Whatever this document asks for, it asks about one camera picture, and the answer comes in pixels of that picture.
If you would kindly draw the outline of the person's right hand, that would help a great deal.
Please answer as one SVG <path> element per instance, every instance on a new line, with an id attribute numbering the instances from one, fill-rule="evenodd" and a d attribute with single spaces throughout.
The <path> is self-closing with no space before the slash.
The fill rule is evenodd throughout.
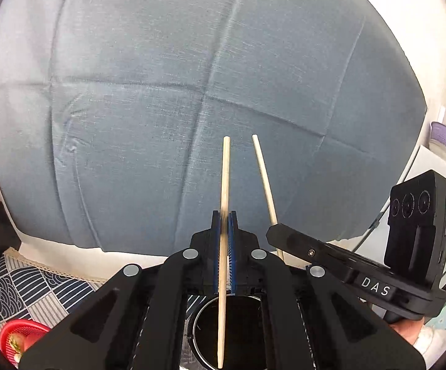
<path id="1" fill-rule="evenodd" d="M 401 337 L 404 338 L 410 345 L 414 345 L 421 332 L 422 326 L 425 324 L 425 318 L 414 321 L 410 319 L 403 319 L 396 323 L 390 324 L 390 327 L 395 330 Z"/>

